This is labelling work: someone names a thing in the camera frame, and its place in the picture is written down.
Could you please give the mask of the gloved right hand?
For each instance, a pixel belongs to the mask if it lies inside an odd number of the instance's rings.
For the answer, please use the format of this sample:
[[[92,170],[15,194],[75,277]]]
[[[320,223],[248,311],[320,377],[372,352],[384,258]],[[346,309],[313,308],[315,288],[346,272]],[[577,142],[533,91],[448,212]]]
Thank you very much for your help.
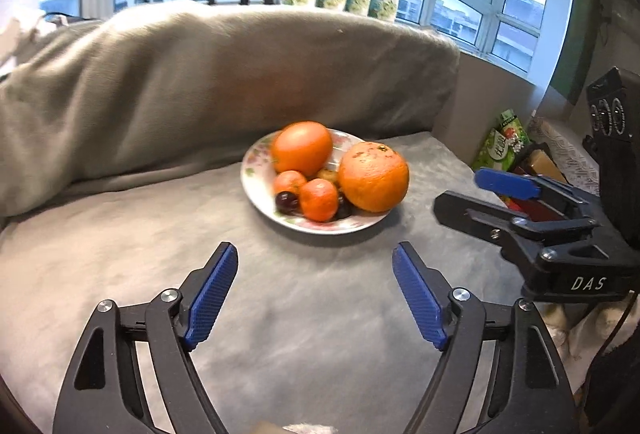
[[[570,388],[577,392],[585,382],[593,358],[622,318],[631,300],[598,304],[585,318],[570,322],[568,304],[542,304],[542,319],[559,352]]]

